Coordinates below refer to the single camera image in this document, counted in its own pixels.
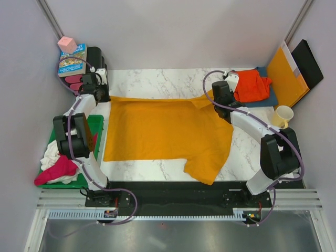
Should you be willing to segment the yellow t shirt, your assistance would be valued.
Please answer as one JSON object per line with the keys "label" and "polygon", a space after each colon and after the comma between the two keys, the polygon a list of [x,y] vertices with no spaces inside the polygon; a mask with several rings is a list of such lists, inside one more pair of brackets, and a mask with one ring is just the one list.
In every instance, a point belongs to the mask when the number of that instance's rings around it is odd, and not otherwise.
{"label": "yellow t shirt", "polygon": [[234,128],[205,97],[111,97],[104,161],[185,159],[184,172],[212,185],[226,163]]}

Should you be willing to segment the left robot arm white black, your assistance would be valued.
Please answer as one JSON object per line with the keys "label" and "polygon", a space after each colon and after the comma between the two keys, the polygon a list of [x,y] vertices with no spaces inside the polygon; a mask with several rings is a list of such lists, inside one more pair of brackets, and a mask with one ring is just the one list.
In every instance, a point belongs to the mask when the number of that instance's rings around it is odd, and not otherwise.
{"label": "left robot arm white black", "polygon": [[115,193],[107,189],[109,180],[94,156],[95,143],[87,120],[98,103],[110,101],[107,71],[99,68],[94,73],[84,74],[75,95],[70,109],[53,119],[57,148],[61,155],[78,166],[85,177],[88,187],[84,196],[87,200],[111,206]]}

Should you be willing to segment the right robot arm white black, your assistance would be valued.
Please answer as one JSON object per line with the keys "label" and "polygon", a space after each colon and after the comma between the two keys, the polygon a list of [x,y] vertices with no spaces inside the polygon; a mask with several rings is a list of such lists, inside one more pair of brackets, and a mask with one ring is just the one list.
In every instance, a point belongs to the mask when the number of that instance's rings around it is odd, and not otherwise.
{"label": "right robot arm white black", "polygon": [[229,84],[212,83],[214,109],[220,118],[240,128],[260,144],[260,170],[246,182],[247,190],[240,194],[241,202],[248,207],[259,201],[259,194],[269,190],[286,174],[299,169],[304,174],[303,161],[296,137],[291,128],[271,126],[250,113],[241,102],[234,101]]}

